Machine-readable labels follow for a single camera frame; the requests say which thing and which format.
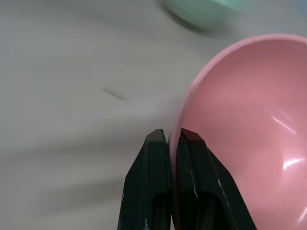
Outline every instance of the small debris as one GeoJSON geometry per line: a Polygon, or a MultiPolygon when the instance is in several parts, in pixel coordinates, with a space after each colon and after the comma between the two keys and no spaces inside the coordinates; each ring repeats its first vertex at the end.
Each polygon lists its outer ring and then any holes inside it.
{"type": "Polygon", "coordinates": [[[122,101],[125,101],[127,99],[124,95],[122,95],[119,92],[115,92],[114,90],[106,89],[106,88],[100,88],[100,90],[122,101]]]}

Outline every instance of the table surface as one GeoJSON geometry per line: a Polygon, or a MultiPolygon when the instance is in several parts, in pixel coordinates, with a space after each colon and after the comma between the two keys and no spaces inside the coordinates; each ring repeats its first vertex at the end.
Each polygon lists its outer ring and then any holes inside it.
{"type": "Polygon", "coordinates": [[[288,0],[251,2],[215,33],[155,0],[2,1],[1,230],[116,229],[145,136],[169,132],[202,67],[253,35],[307,36],[306,22],[288,0]]]}

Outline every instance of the bowl rim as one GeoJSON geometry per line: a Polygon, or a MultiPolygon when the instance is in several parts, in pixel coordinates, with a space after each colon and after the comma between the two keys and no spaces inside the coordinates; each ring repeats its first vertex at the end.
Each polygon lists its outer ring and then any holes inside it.
{"type": "Polygon", "coordinates": [[[179,142],[179,136],[180,131],[183,125],[184,117],[186,115],[186,111],[188,109],[189,104],[193,100],[193,96],[198,89],[200,83],[203,81],[203,79],[206,77],[206,75],[226,56],[232,54],[233,52],[236,52],[237,50],[249,46],[254,43],[263,42],[263,41],[273,41],[273,40],[284,40],[284,41],[294,41],[303,43],[307,46],[307,38],[298,36],[295,34],[263,34],[258,36],[253,36],[244,40],[241,40],[239,42],[236,42],[232,44],[231,46],[225,48],[220,53],[218,53],[214,58],[212,58],[205,67],[199,72],[199,74],[196,76],[192,84],[190,85],[189,89],[187,90],[185,97],[183,99],[183,102],[181,103],[180,109],[177,113],[175,122],[173,124],[173,127],[171,129],[171,133],[169,135],[169,158],[171,162],[171,176],[172,176],[172,184],[173,184],[173,195],[175,196],[174,199],[174,214],[176,214],[176,156],[177,156],[177,145],[179,142]]]}

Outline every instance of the mint green bowl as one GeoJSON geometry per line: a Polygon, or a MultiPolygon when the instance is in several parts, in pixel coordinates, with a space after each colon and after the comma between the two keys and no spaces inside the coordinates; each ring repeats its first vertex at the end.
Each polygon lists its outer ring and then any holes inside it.
{"type": "Polygon", "coordinates": [[[175,16],[199,29],[221,26],[239,9],[241,0],[164,0],[175,16]]]}

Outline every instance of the pink bowl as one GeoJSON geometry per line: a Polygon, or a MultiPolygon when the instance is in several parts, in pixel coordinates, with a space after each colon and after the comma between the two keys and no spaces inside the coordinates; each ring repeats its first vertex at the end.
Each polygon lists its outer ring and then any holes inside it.
{"type": "Polygon", "coordinates": [[[173,179],[182,127],[230,171],[257,229],[307,229],[307,38],[252,37],[204,67],[171,133],[173,179]]]}

